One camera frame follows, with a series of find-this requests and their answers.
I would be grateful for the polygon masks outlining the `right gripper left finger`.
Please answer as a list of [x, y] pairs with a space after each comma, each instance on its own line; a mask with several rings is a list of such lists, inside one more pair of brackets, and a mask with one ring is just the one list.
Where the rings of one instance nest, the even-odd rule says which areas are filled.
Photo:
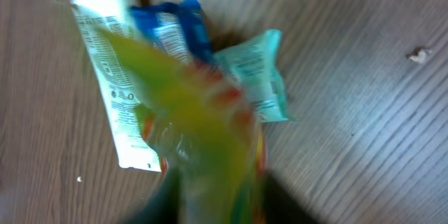
[[122, 220], [124, 224], [178, 224], [181, 205], [181, 175], [169, 169], [161, 186], [145, 206]]

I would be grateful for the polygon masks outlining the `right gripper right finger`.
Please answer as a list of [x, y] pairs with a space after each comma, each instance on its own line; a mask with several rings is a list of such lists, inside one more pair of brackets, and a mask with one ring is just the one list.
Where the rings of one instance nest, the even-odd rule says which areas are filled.
[[266, 224], [319, 224], [272, 173], [264, 174], [262, 210]]

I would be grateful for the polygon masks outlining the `green snack bag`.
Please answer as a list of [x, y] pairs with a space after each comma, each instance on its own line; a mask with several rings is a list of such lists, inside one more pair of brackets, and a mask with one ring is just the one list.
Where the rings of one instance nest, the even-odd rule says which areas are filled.
[[263, 223], [260, 119], [242, 90], [208, 64], [184, 63], [105, 29], [120, 66], [141, 82], [147, 141], [180, 171], [183, 223]]

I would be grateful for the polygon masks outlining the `white tube gold cap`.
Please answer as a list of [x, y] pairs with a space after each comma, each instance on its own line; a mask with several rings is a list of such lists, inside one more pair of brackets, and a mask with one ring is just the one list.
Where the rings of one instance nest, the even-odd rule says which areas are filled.
[[130, 15], [139, 0], [70, 0], [73, 15], [90, 56], [104, 101], [111, 134], [122, 168], [160, 172], [157, 153], [141, 138], [134, 108], [140, 101], [134, 78], [120, 65], [110, 43], [97, 33], [102, 27], [133, 39], [140, 38]]

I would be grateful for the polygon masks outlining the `light teal tissue pack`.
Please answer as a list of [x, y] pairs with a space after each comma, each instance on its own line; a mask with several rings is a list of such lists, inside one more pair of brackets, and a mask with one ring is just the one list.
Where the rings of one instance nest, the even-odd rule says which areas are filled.
[[275, 64], [281, 39], [280, 30], [268, 29], [213, 55], [219, 66], [244, 89], [264, 123], [290, 119], [284, 80]]

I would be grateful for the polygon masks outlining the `blue snack wrapper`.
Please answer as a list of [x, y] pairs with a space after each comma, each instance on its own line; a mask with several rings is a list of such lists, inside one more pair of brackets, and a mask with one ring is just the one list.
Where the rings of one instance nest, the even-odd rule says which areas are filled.
[[157, 49], [185, 63], [214, 63], [198, 0], [133, 6], [130, 14], [143, 37]]

